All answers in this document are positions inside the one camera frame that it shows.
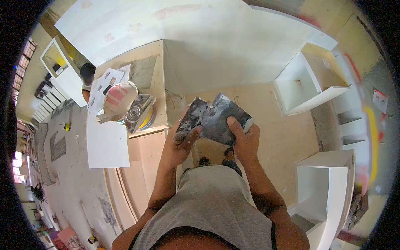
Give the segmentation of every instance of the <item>yellow tape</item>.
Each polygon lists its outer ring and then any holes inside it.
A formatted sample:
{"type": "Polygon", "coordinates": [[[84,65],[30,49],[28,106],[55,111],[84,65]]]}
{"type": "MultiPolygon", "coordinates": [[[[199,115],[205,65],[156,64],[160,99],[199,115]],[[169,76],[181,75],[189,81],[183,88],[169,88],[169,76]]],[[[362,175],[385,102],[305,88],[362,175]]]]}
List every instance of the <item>yellow tape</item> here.
{"type": "Polygon", "coordinates": [[[372,164],[371,164],[371,177],[369,184],[371,184],[378,173],[378,130],[376,129],[374,111],[368,107],[363,106],[362,110],[368,115],[371,130],[371,144],[372,144],[372,164]]]}
{"type": "Polygon", "coordinates": [[[143,128],[150,121],[150,118],[151,118],[152,115],[153,115],[153,107],[150,108],[146,119],[144,119],[143,123],[140,125],[140,127],[138,129],[143,128]]]}

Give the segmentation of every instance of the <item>hand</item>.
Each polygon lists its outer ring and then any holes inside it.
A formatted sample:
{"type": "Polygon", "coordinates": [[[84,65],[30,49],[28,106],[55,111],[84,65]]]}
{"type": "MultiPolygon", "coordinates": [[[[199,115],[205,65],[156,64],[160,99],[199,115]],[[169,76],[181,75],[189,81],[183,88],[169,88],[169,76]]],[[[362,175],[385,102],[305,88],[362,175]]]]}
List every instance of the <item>hand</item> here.
{"type": "Polygon", "coordinates": [[[199,137],[203,128],[201,126],[194,127],[187,136],[175,136],[176,130],[179,127],[182,118],[188,111],[188,107],[183,111],[178,121],[170,129],[167,138],[165,139],[164,149],[162,150],[160,166],[176,168],[182,164],[188,157],[193,143],[199,137]]]}
{"type": "Polygon", "coordinates": [[[235,155],[239,161],[244,165],[253,165],[258,162],[258,141],[260,140],[260,128],[253,124],[247,133],[243,132],[240,123],[230,116],[226,120],[229,129],[236,137],[234,146],[235,155]]]}

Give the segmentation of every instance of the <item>shoe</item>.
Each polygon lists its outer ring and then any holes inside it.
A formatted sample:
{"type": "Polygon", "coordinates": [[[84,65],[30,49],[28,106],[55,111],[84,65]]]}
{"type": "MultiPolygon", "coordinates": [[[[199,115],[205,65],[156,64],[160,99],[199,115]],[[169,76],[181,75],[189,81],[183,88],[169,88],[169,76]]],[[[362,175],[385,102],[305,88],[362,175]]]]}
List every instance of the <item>shoe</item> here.
{"type": "Polygon", "coordinates": [[[225,150],[224,156],[226,156],[230,151],[232,151],[233,154],[235,154],[235,152],[233,151],[233,147],[230,147],[230,148],[228,148],[227,150],[225,150]]]}
{"type": "Polygon", "coordinates": [[[210,165],[210,160],[206,156],[203,156],[199,160],[199,166],[203,166],[203,165],[210,165]]]}

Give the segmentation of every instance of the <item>small can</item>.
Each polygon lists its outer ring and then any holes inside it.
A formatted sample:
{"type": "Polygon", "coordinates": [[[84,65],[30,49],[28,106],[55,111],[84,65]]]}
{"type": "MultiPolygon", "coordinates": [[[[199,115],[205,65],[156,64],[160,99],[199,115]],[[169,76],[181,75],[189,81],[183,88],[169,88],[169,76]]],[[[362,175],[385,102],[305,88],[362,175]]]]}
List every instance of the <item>small can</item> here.
{"type": "Polygon", "coordinates": [[[88,242],[90,243],[90,244],[93,244],[93,243],[95,243],[97,241],[97,238],[95,237],[95,236],[90,236],[89,238],[88,238],[88,242]]]}
{"type": "Polygon", "coordinates": [[[64,123],[64,130],[65,130],[65,131],[71,130],[71,124],[69,124],[69,123],[64,123]]]}

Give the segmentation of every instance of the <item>gray t-shirt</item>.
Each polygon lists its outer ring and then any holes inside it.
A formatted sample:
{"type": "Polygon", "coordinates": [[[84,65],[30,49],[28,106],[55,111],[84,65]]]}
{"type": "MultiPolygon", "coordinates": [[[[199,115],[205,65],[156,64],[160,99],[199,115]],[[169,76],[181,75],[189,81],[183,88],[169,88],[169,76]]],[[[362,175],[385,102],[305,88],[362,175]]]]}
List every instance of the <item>gray t-shirt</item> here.
{"type": "Polygon", "coordinates": [[[178,227],[211,232],[241,250],[273,249],[271,220],[255,208],[244,179],[227,166],[187,171],[177,193],[146,223],[133,249],[148,250],[178,227]]]}
{"type": "Polygon", "coordinates": [[[90,92],[92,90],[92,85],[82,84],[82,90],[87,90],[90,92]]]}

